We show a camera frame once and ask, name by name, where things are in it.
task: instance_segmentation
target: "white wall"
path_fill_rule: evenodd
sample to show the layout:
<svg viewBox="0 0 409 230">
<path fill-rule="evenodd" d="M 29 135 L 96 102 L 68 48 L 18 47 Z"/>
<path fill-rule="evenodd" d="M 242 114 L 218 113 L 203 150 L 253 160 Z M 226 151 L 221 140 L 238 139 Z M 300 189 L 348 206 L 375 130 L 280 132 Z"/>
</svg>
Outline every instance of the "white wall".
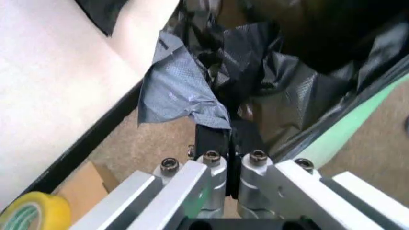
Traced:
<svg viewBox="0 0 409 230">
<path fill-rule="evenodd" d="M 74 0 L 2 1 L 0 210 L 142 79 L 176 4 L 132 0 L 107 39 Z"/>
</svg>

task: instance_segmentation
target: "metal bolt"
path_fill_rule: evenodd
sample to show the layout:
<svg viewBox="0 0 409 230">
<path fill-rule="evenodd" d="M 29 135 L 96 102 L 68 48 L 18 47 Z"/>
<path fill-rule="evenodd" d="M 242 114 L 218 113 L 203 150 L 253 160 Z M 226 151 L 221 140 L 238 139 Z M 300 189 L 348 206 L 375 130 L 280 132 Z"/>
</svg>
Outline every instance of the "metal bolt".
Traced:
<svg viewBox="0 0 409 230">
<path fill-rule="evenodd" d="M 172 176 L 179 170 L 179 161 L 173 157 L 168 157 L 160 163 L 160 171 L 165 176 Z"/>
<path fill-rule="evenodd" d="M 267 154 L 262 150 L 254 150 L 250 153 L 250 163 L 254 166 L 262 166 L 267 162 Z"/>
<path fill-rule="evenodd" d="M 314 170 L 314 164 L 308 159 L 298 158 L 294 162 L 309 173 L 312 173 Z"/>
<path fill-rule="evenodd" d="M 189 146 L 188 146 L 187 158 L 188 158 L 189 160 L 193 160 L 193 159 L 194 159 L 194 145 L 189 145 Z"/>
<path fill-rule="evenodd" d="M 203 163 L 208 167 L 216 167 L 220 165 L 220 154 L 210 150 L 203 154 Z"/>
</svg>

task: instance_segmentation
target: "masking tape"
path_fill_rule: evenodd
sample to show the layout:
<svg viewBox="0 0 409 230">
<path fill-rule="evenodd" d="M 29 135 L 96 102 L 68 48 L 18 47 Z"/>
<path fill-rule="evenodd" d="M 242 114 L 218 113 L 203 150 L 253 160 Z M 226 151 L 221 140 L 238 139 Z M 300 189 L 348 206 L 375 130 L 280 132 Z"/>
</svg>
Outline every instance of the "masking tape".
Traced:
<svg viewBox="0 0 409 230">
<path fill-rule="evenodd" d="M 29 192 L 16 199 L 0 216 L 1 230 L 26 230 L 38 219 L 35 230 L 66 230 L 71 225 L 68 202 L 56 195 Z"/>
</svg>

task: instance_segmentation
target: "cardboard box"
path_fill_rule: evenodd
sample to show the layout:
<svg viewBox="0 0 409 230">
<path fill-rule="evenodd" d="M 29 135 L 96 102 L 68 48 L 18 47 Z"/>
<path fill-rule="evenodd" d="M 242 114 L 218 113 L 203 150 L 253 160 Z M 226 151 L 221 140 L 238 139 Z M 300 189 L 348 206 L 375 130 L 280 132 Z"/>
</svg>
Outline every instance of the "cardboard box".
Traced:
<svg viewBox="0 0 409 230">
<path fill-rule="evenodd" d="M 104 165 L 91 161 L 80 166 L 57 190 L 71 208 L 72 224 L 104 199 L 119 182 Z"/>
</svg>

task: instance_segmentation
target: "black metal base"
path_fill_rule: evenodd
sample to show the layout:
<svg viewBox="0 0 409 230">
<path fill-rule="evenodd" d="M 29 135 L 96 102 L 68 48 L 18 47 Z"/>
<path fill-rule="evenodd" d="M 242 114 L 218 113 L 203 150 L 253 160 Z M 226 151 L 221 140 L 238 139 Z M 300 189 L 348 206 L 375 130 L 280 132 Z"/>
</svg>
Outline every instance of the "black metal base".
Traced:
<svg viewBox="0 0 409 230">
<path fill-rule="evenodd" d="M 282 219 L 185 219 L 178 230 L 317 230 L 309 221 Z"/>
</svg>

